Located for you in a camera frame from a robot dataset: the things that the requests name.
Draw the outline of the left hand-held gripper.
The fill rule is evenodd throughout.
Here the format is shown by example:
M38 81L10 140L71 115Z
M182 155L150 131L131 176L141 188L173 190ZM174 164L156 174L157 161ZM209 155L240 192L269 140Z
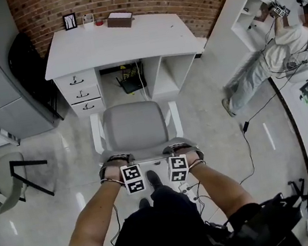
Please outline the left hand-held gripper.
M108 167L118 167L119 168L119 178L112 179L106 177L106 169ZM142 176L141 168L139 164L134 163L134 158L132 154L115 154L105 161L99 172L101 183L104 182L115 182L121 187L126 188L129 195L144 191L145 182Z

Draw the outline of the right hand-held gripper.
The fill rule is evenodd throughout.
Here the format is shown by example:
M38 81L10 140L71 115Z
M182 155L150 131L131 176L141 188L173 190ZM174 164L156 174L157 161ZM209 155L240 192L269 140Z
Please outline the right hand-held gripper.
M195 152L197 158L188 162L186 155ZM196 146L190 146L187 143L177 143L167 146L163 154L168 157L169 176L171 182L186 181L190 171L198 164L206 164L204 153Z

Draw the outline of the person's right hand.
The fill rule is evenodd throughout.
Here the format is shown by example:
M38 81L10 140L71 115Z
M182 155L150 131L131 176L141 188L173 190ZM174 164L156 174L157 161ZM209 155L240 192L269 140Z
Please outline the person's right hand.
M198 155L197 151L194 150L192 147L184 147L181 146L175 150L176 155L185 155L186 161L188 166L192 165L196 160L200 160L200 156Z

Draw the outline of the person's left hand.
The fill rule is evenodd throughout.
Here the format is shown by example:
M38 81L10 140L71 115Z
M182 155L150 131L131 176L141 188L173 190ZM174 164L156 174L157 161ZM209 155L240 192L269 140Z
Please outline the person's left hand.
M121 174L120 167L126 166L127 162L124 160L115 160L109 162L108 165L105 167L104 178L105 179L114 179L118 181L123 181L123 177Z

